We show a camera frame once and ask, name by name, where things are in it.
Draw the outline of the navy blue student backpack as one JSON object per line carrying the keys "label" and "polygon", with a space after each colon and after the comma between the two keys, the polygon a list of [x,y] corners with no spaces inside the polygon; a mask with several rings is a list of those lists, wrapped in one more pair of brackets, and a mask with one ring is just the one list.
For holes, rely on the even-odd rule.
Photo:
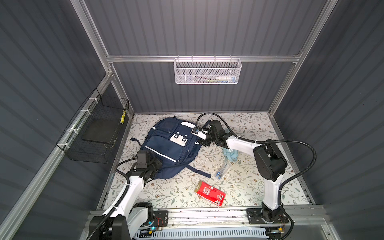
{"label": "navy blue student backpack", "polygon": [[151,152],[161,163],[154,179],[171,179],[183,169],[211,178],[211,175],[192,167],[202,145],[195,134],[195,123],[169,117],[157,122],[148,132],[141,151]]}

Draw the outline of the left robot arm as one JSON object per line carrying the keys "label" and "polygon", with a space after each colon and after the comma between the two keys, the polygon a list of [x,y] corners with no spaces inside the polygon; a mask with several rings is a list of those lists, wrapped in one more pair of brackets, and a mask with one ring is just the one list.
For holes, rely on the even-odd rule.
{"label": "left robot arm", "polygon": [[120,171],[119,166],[130,160],[116,165],[115,171],[124,177],[126,183],[112,205],[101,216],[91,220],[88,240],[133,240],[142,225],[153,223],[153,205],[137,203],[136,200],[145,185],[155,178],[162,163],[149,151],[139,151],[131,160],[137,162],[126,173]]}

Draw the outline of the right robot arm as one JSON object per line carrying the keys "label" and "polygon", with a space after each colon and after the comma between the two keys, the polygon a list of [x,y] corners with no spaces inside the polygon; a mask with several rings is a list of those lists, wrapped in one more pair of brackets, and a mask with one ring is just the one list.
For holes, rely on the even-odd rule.
{"label": "right robot arm", "polygon": [[[204,145],[215,143],[227,150],[236,150],[253,156],[259,174],[265,180],[265,194],[261,213],[266,223],[273,223],[280,215],[287,216],[282,204],[283,187],[290,181],[309,171],[317,160],[316,150],[309,144],[297,140],[250,140],[238,136],[218,114],[203,113],[196,120],[192,133],[203,140]],[[278,143],[293,143],[307,147],[313,154],[309,165],[294,176],[283,180],[288,161],[277,146]]]}

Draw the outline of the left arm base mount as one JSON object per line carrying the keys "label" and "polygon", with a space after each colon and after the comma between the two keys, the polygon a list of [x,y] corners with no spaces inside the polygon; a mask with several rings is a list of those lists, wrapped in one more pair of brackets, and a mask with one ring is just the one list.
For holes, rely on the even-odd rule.
{"label": "left arm base mount", "polygon": [[151,228],[154,231],[157,228],[161,229],[163,227],[167,227],[168,220],[169,220],[169,211],[166,211],[166,210],[149,211],[145,222],[141,222],[141,220],[139,220],[139,222],[141,223],[139,228],[144,228],[144,229]]}

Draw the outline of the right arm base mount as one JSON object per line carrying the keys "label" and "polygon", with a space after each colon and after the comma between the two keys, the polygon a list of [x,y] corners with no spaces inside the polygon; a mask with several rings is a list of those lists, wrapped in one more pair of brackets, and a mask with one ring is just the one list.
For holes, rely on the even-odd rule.
{"label": "right arm base mount", "polygon": [[280,208],[270,210],[268,208],[248,208],[246,209],[249,224],[286,224],[288,217]]}

